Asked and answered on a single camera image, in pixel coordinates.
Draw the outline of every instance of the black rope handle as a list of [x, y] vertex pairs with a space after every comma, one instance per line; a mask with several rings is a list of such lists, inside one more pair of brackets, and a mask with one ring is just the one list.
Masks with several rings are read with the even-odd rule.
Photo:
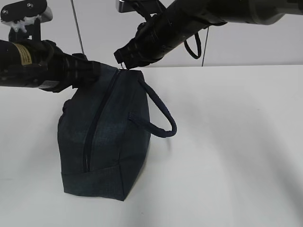
[[151, 134], [161, 137], [161, 138], [167, 138], [172, 137], [176, 135], [177, 133], [177, 125], [173, 117], [171, 116], [168, 108], [166, 105], [162, 102], [162, 100], [159, 98], [159, 96], [156, 94], [156, 92], [142, 79], [139, 80], [140, 85], [143, 87], [143, 89], [146, 91], [148, 96], [152, 99], [152, 101], [156, 104], [156, 106], [159, 108], [159, 110], [165, 115], [165, 117], [168, 119], [168, 121], [171, 124], [172, 130], [171, 131], [165, 131], [164, 129], [158, 128], [154, 124], [150, 123], [146, 119], [143, 119], [142, 117], [137, 116], [134, 113], [129, 113], [128, 119], [132, 122], [134, 122], [136, 125], [144, 128]]
[[201, 43], [201, 39], [200, 39], [199, 33], [195, 34], [195, 38], [196, 38], [196, 43], [197, 43], [197, 48], [198, 48], [198, 55], [196, 55], [191, 50], [191, 48], [188, 45], [187, 40], [184, 41], [184, 46], [185, 46], [185, 49], [187, 50], [187, 52], [190, 54], [190, 56], [192, 56], [194, 59], [199, 59], [202, 56], [202, 43]]

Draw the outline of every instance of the white table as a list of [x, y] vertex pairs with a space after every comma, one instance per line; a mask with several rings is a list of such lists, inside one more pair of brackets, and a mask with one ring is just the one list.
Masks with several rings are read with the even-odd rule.
[[125, 202], [63, 193], [56, 127], [74, 91], [0, 88], [0, 226], [303, 225], [303, 66], [143, 71], [178, 134], [152, 137]]

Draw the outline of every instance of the yellow tape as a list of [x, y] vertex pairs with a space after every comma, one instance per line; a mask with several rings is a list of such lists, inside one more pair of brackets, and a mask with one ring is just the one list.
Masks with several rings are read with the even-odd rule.
[[25, 46], [20, 45], [20, 44], [14, 44], [14, 45], [17, 47], [17, 49], [20, 53], [21, 64], [22, 65], [32, 64], [33, 63], [32, 62], [32, 57], [30, 56], [30, 53], [29, 53], [28, 49]]

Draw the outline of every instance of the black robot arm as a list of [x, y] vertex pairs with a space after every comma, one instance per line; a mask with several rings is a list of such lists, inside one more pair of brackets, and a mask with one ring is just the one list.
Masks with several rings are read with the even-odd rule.
[[11, 30], [9, 42], [0, 40], [0, 86], [57, 93], [99, 78], [99, 62], [88, 61], [81, 53], [66, 54], [54, 42], [41, 40], [41, 23], [52, 18], [46, 0], [24, 0], [3, 7], [1, 22]]
[[115, 52], [117, 62], [124, 62], [128, 69], [160, 61], [209, 26], [228, 22], [271, 25], [285, 14], [303, 15], [303, 0], [175, 0], [167, 9], [159, 9], [158, 2], [117, 0], [119, 12], [155, 13], [140, 24], [135, 37], [125, 47]]

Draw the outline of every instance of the dark blue bag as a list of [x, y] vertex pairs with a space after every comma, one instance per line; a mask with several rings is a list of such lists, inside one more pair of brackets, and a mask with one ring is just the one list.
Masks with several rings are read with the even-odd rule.
[[[58, 125], [64, 191], [124, 201], [146, 158], [151, 133], [171, 137], [177, 126], [143, 74], [101, 66], [99, 80], [67, 101]], [[172, 125], [150, 123], [147, 95]]]

